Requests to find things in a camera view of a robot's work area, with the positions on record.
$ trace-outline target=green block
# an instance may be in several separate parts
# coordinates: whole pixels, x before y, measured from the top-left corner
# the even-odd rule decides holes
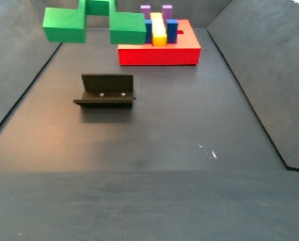
[[[87,15],[109,16],[108,0],[87,0]]]
[[[45,8],[43,28],[48,41],[85,42],[85,0],[77,9]]]
[[[109,31],[112,44],[144,44],[144,14],[132,12],[112,13]]]

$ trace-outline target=purple block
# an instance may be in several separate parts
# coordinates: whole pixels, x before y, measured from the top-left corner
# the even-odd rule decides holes
[[[141,5],[140,12],[144,14],[144,19],[151,19],[151,6],[149,5]]]
[[[161,6],[161,15],[163,15],[164,21],[167,19],[172,19],[172,15],[173,15],[173,7],[172,7],[172,5],[163,5]]]

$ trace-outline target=white speck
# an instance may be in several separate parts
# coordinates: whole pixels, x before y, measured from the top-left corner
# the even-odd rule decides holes
[[[217,156],[216,156],[216,154],[215,154],[215,152],[213,152],[213,151],[212,151],[212,155],[213,155],[215,159],[217,159]]]

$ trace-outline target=gray floor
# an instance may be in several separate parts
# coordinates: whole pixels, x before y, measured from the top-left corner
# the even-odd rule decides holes
[[[199,66],[120,67],[105,29],[63,45],[1,128],[0,171],[284,169],[205,30],[197,36]],[[132,108],[73,104],[92,72],[135,75]]]
[[[197,36],[197,67],[120,68],[107,30],[61,46],[0,129],[1,241],[299,240],[299,173]],[[132,73],[133,108],[80,109],[83,72]]]

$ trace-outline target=gray wall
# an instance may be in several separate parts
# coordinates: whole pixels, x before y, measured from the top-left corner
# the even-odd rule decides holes
[[[41,30],[43,1],[0,1],[0,122],[59,44]]]
[[[299,5],[235,0],[207,29],[277,151],[299,169]]]

